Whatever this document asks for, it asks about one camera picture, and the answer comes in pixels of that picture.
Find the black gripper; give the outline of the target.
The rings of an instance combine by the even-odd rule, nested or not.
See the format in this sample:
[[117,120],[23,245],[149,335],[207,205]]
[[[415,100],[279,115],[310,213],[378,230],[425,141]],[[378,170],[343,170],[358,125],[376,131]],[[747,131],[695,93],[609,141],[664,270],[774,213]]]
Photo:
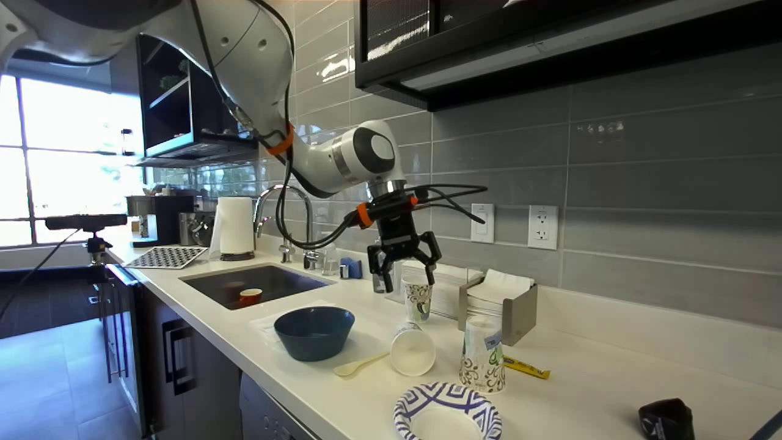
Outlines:
[[443,251],[432,232],[415,230],[415,208],[417,194],[413,190],[395,190],[366,205],[366,215],[378,230],[378,242],[366,247],[373,293],[388,293],[381,274],[388,274],[402,258],[417,258],[427,285],[436,285],[436,269]]

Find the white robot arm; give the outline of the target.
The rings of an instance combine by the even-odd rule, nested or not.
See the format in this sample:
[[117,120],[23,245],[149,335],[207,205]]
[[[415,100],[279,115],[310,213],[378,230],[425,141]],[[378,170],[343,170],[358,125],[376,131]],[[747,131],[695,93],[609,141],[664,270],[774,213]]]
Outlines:
[[373,276],[388,278],[402,258],[436,270],[438,240],[413,221],[423,190],[406,182],[387,122],[366,120],[318,147],[295,133],[289,117],[295,42],[265,0],[0,0],[0,28],[2,60],[32,50],[100,62],[138,36],[174,47],[216,83],[227,111],[279,155],[290,180],[318,197],[358,182],[372,190],[345,221],[378,230],[366,247]]

